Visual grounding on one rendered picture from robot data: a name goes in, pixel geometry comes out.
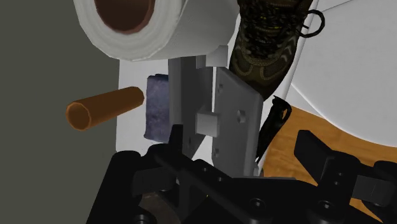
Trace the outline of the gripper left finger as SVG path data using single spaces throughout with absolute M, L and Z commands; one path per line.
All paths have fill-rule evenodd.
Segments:
M 115 153 L 86 224 L 231 224 L 231 215 L 194 185 L 182 170 L 193 161 L 181 154 L 182 125 L 167 144 Z

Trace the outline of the dark olive sneaker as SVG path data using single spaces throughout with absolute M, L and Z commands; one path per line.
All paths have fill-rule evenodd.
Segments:
M 325 17 L 313 0 L 237 0 L 240 24 L 229 70 L 267 100 L 287 75 L 298 39 L 317 36 Z

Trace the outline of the blue-grey sponge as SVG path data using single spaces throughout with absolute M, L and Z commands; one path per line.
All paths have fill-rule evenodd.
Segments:
M 169 120 L 169 77 L 151 75 L 146 87 L 146 139 L 167 143 L 171 133 Z

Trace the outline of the white toilet paper roll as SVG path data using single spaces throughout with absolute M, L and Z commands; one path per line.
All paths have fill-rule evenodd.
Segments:
M 91 43 L 114 59 L 207 55 L 229 43 L 237 0 L 73 0 Z

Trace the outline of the brown cardboard tube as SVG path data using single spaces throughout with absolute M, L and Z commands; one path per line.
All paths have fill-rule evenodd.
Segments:
M 127 87 L 73 101 L 66 108 L 66 118 L 72 128 L 85 131 L 133 110 L 143 102 L 144 93 L 140 88 Z

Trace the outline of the grey metal bracket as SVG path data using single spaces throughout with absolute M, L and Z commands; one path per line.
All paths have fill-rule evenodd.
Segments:
M 256 154 L 263 99 L 226 68 L 227 46 L 168 61 L 170 123 L 183 125 L 182 152 L 211 156 L 231 177 L 261 173 Z

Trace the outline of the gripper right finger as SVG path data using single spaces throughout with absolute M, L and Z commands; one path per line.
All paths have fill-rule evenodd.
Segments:
M 383 224 L 397 224 L 397 163 L 379 160 L 372 167 L 348 153 L 332 150 L 309 130 L 299 130 L 294 156 L 317 183 L 309 202 L 310 224 L 369 224 L 353 212 L 361 200 Z

